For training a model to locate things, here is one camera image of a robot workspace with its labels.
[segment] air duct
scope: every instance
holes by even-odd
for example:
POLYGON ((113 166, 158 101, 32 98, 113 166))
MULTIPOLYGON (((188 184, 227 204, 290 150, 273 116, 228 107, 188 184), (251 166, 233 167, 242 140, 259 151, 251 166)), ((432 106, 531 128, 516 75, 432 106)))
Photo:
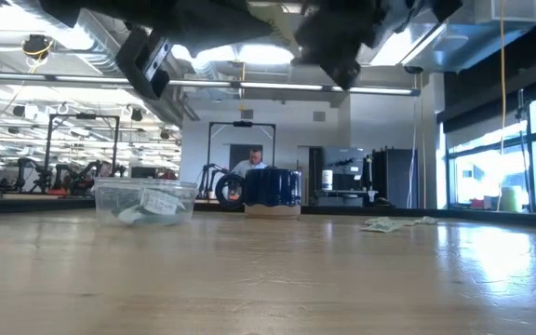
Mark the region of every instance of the air duct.
POLYGON ((104 76, 123 76, 114 60, 119 45, 87 10, 81 11, 78 22, 72 29, 48 15, 38 0, 8 0, 8 2, 12 6, 22 8, 36 19, 48 23, 50 25, 48 33, 67 48, 91 51, 92 54, 76 56, 104 76))

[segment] plastic bin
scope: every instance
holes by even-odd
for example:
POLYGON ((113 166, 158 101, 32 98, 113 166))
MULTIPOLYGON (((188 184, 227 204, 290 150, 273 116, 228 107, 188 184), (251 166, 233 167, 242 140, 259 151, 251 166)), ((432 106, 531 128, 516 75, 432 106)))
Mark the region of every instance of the plastic bin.
POLYGON ((172 225, 194 212, 196 185, 190 182, 97 178, 97 222, 114 225, 172 225))

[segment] table surface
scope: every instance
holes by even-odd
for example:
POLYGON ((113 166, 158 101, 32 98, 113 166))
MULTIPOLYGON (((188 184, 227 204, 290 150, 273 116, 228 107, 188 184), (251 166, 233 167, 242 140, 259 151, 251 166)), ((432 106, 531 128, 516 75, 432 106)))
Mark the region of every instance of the table surface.
POLYGON ((536 334, 536 229, 0 215, 0 334, 536 334))

